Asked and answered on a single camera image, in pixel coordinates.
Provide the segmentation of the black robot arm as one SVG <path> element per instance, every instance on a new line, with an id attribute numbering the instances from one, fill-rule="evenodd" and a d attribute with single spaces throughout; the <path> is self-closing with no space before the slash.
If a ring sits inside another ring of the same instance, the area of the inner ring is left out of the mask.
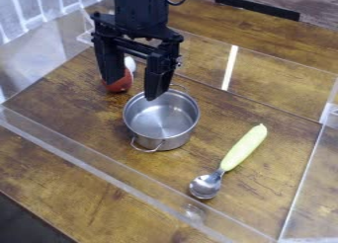
<path id="1" fill-rule="evenodd" d="M 157 99 L 169 89 L 183 36 L 167 27 L 170 0 L 114 0 L 115 14 L 95 12 L 93 43 L 101 77 L 113 85 L 125 76 L 125 54 L 147 60 L 145 95 Z"/>

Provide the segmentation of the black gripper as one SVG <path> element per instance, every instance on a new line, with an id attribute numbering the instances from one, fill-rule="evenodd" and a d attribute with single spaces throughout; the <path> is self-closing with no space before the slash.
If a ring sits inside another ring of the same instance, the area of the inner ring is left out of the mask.
<path id="1" fill-rule="evenodd" d="M 170 88 L 175 67 L 179 65 L 179 44 L 183 36 L 166 24 L 135 30 L 115 23 L 115 15 L 95 12 L 93 42 L 101 76 L 107 85 L 125 77 L 125 54 L 147 60 L 145 93 L 149 101 Z"/>

